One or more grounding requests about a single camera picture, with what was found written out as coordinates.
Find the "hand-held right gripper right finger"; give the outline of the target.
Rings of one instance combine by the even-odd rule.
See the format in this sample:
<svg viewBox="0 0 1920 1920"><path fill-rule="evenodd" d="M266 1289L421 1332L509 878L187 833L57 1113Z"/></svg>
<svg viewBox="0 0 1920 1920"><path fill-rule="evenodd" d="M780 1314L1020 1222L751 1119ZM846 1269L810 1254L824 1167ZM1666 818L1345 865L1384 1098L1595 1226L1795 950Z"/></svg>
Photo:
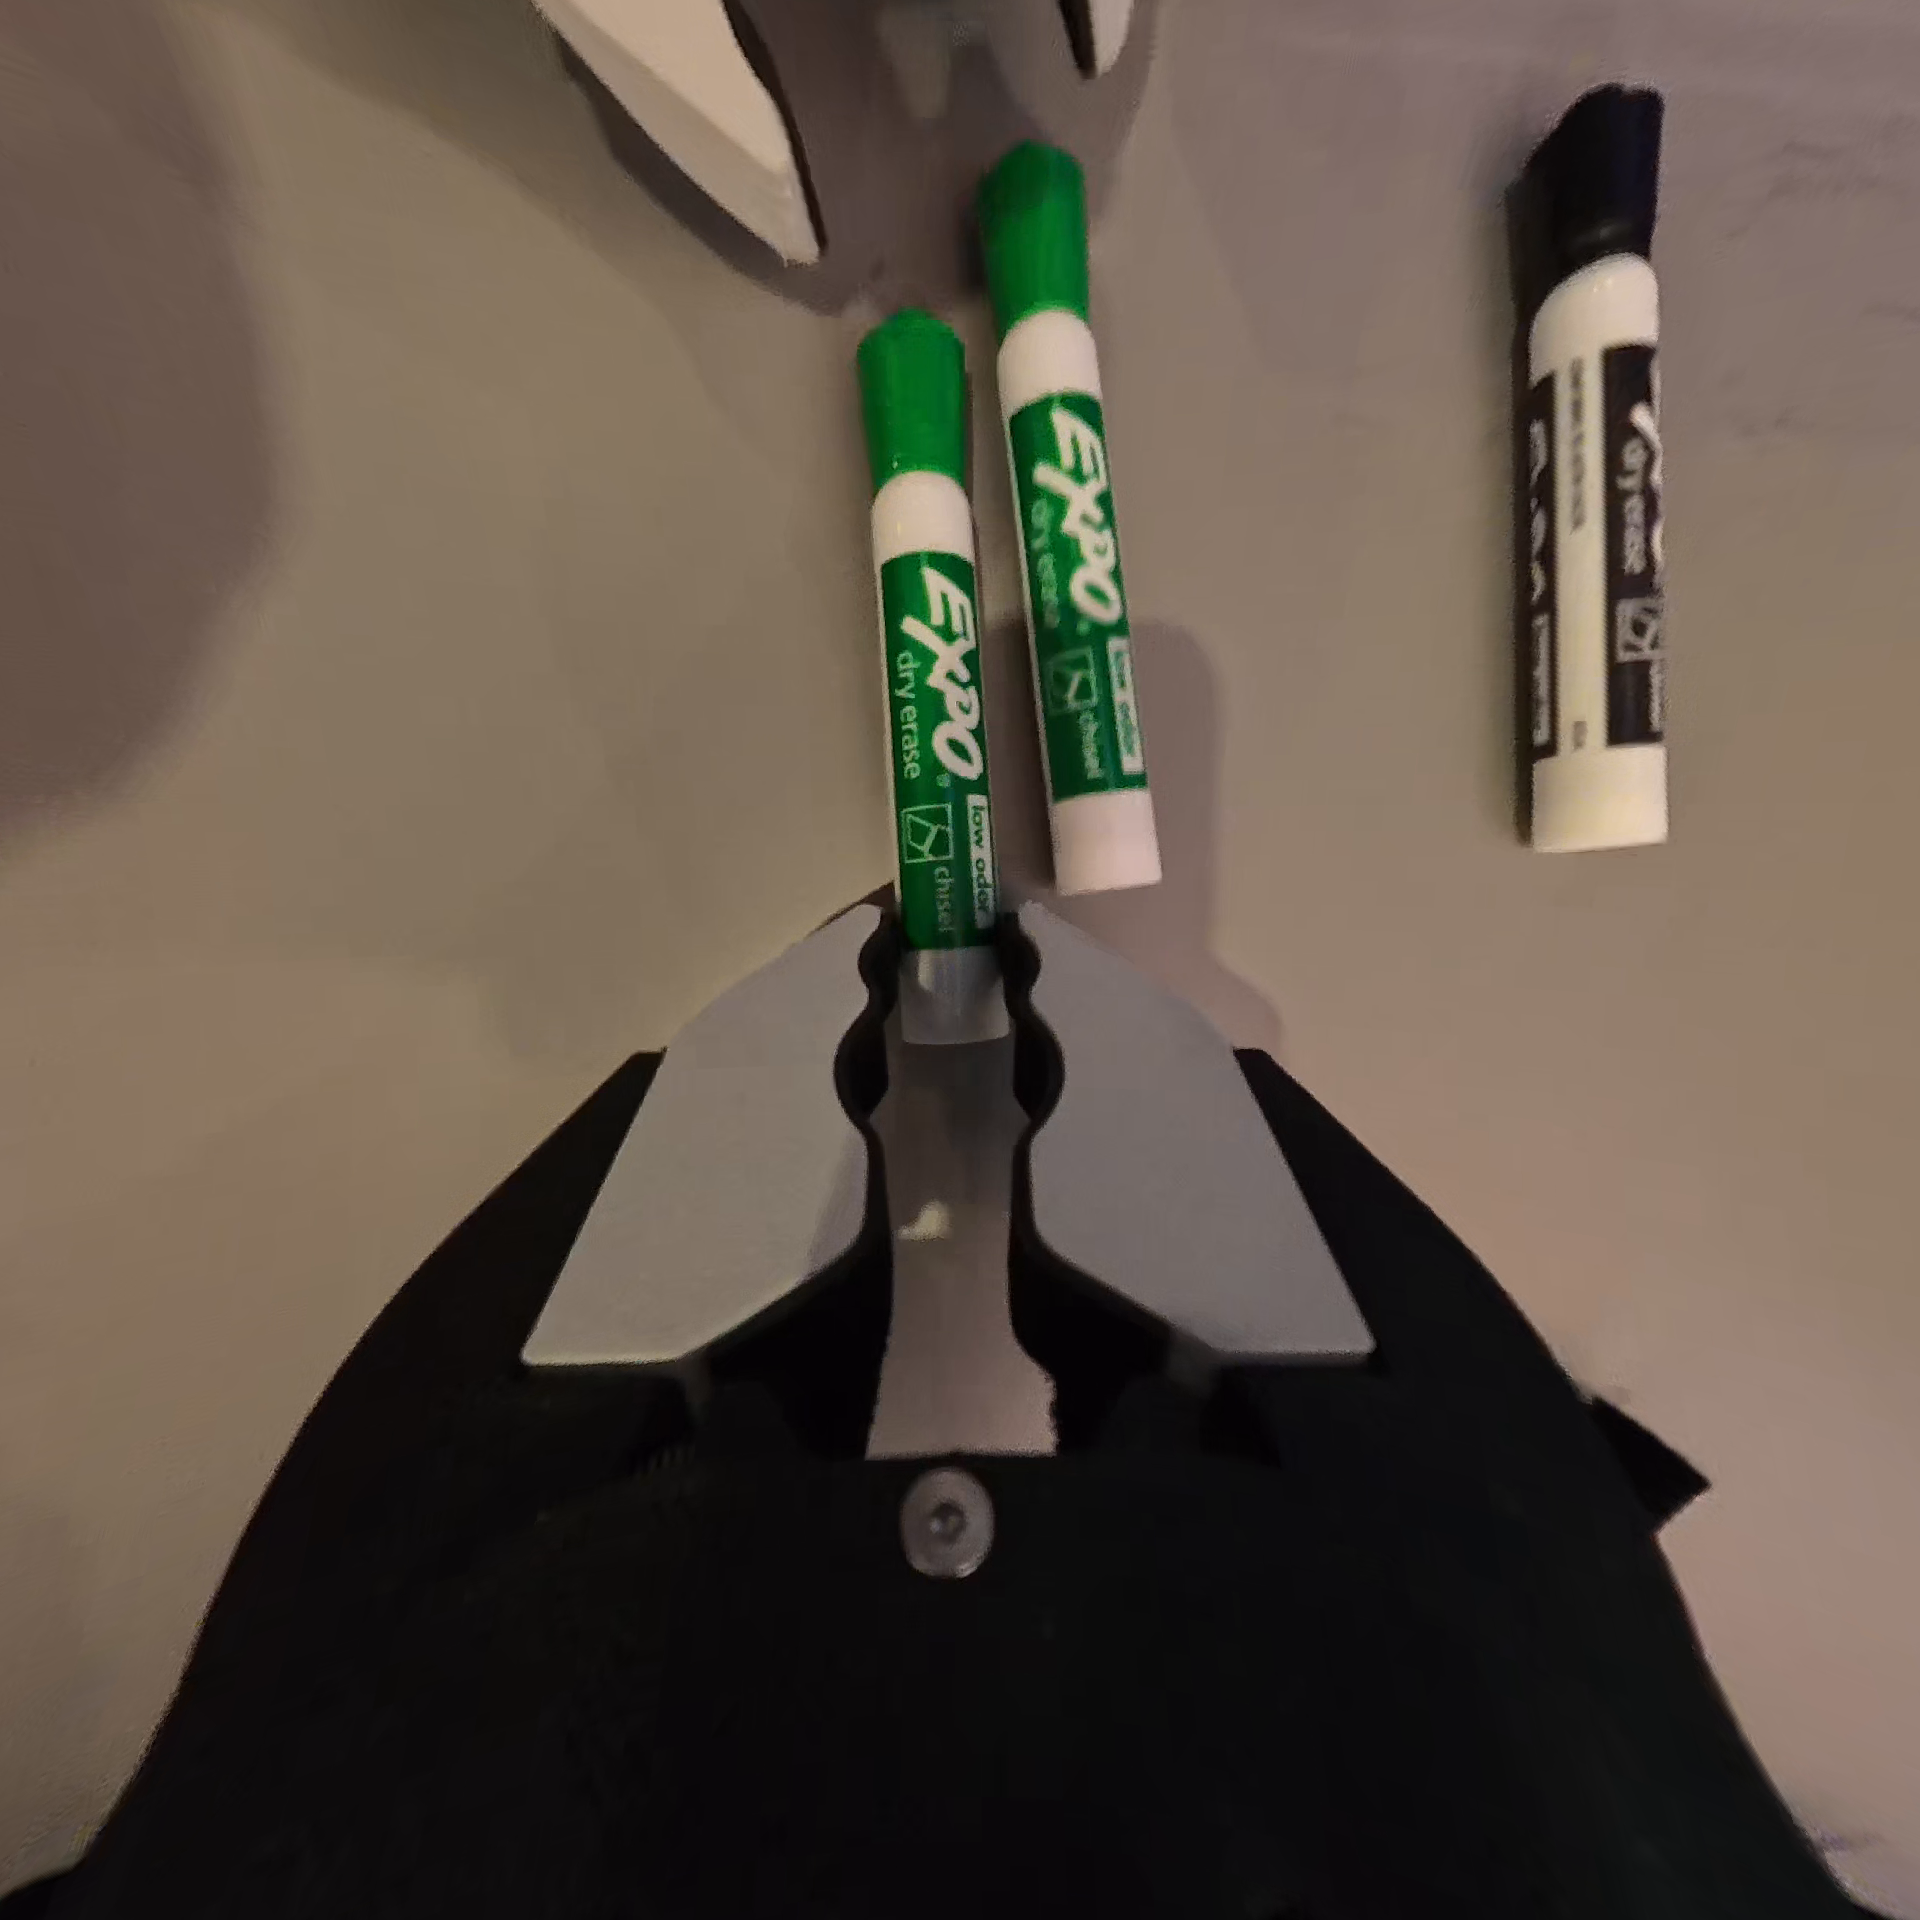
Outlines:
<svg viewBox="0 0 1920 1920"><path fill-rule="evenodd" d="M1375 1332L1236 1049L1043 904L1008 960L1038 1253L1226 1365L1361 1365Z"/></svg>

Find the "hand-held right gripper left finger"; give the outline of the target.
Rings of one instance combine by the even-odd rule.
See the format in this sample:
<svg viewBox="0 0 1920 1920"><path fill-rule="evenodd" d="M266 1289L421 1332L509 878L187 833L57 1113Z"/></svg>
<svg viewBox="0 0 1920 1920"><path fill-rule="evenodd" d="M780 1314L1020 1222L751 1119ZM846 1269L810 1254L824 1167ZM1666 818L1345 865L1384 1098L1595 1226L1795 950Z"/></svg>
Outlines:
<svg viewBox="0 0 1920 1920"><path fill-rule="evenodd" d="M679 1368L886 1231L893 918L861 903L722 990L659 1058L524 1343L533 1368Z"/></svg>

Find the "green dry-erase marker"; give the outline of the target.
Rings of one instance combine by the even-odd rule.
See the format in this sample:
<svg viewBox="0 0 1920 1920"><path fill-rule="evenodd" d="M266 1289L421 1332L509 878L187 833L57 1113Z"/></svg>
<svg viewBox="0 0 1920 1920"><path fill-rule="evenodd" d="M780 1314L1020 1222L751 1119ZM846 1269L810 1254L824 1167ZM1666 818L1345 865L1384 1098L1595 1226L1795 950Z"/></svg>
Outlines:
<svg viewBox="0 0 1920 1920"><path fill-rule="evenodd" d="M905 1045L1007 1036L999 834L971 478L953 329L900 309L859 344L885 679Z"/></svg>
<svg viewBox="0 0 1920 1920"><path fill-rule="evenodd" d="M996 332L1053 890L1063 899L1144 890L1162 881L1162 854L1091 320L1086 173L1060 149L1020 143L980 183L974 213Z"/></svg>

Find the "black dry-erase marker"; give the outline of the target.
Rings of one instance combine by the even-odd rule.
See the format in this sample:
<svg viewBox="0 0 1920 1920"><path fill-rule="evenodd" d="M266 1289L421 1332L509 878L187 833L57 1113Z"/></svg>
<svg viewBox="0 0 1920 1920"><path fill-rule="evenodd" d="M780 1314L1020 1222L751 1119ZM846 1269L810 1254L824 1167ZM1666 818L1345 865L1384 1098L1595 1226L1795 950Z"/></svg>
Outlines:
<svg viewBox="0 0 1920 1920"><path fill-rule="evenodd" d="M1669 840L1659 228L1666 101L1600 85L1507 193L1515 330L1516 749L1534 853Z"/></svg>

